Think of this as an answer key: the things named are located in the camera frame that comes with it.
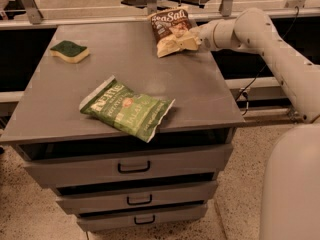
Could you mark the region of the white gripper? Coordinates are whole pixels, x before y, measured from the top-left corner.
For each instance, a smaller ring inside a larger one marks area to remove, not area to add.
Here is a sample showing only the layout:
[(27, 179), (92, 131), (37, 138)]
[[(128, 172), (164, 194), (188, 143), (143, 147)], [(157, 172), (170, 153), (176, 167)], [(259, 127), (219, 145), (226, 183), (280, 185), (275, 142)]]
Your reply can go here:
[(182, 50), (195, 51), (200, 44), (209, 51), (217, 51), (219, 47), (215, 42), (215, 29), (219, 21), (213, 20), (199, 27), (198, 36), (190, 31), (184, 33), (177, 39), (177, 44)]

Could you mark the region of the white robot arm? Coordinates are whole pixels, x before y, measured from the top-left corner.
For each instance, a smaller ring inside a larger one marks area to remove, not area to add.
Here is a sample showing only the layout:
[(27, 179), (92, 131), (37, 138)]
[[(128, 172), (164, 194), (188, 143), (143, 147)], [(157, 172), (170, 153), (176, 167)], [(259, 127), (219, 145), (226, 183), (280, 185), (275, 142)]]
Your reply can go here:
[(258, 54), (303, 118), (283, 134), (267, 162), (260, 240), (320, 240), (320, 68), (280, 37), (258, 8), (191, 29), (210, 51)]

